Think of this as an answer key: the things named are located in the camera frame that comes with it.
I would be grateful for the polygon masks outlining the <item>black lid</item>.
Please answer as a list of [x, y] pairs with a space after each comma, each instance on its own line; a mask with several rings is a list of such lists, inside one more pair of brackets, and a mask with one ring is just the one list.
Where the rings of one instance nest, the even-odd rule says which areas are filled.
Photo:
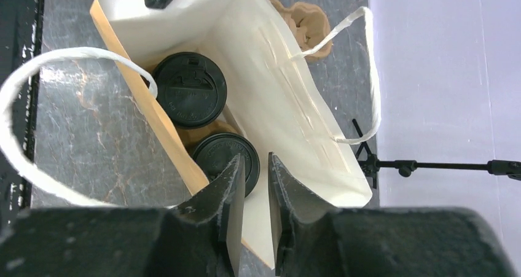
[[245, 160], [245, 195], [255, 188], [260, 176], [260, 160], [254, 146], [239, 134], [223, 132], [211, 134], [191, 147], [194, 162], [213, 181], [236, 155]]
[[218, 65], [195, 52], [179, 52], [152, 72], [157, 102], [174, 126], [195, 129], [209, 125], [224, 109], [227, 83]]

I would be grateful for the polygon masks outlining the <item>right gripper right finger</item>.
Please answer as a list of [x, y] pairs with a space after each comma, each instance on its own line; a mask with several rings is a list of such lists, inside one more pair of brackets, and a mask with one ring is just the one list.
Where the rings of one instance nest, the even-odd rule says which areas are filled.
[[277, 276], [515, 276], [488, 223], [466, 208], [339, 208], [268, 155]]

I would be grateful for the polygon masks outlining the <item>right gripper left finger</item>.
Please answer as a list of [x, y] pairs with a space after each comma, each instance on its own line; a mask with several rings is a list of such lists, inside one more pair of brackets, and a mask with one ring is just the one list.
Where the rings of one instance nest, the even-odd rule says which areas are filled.
[[2, 276], [236, 276], [245, 160], [174, 208], [46, 208], [1, 233]]

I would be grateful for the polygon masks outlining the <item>brown paper bag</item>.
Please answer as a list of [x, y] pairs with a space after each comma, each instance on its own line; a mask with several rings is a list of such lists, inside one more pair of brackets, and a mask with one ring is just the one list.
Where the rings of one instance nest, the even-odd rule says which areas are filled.
[[[90, 14], [105, 49], [53, 50], [16, 69], [1, 87], [1, 150], [18, 173], [41, 190], [77, 206], [103, 206], [58, 182], [23, 154], [12, 131], [12, 104], [23, 84], [46, 63], [81, 58], [114, 60], [137, 107], [191, 193], [205, 186], [202, 170], [156, 101], [158, 86], [147, 70], [182, 49], [201, 52], [224, 73], [228, 85], [225, 116], [253, 144], [262, 161], [260, 178], [246, 199], [242, 237], [269, 267], [275, 256], [268, 229], [269, 152], [274, 152], [302, 184], [340, 207], [362, 207], [372, 192], [351, 146], [373, 137], [381, 123], [381, 94], [374, 60], [373, 15], [360, 7], [314, 48], [301, 51], [269, 0], [172, 0], [150, 9], [144, 0], [94, 0]], [[320, 95], [305, 57], [324, 47], [357, 18], [365, 20], [373, 122], [362, 137], [344, 137]]]

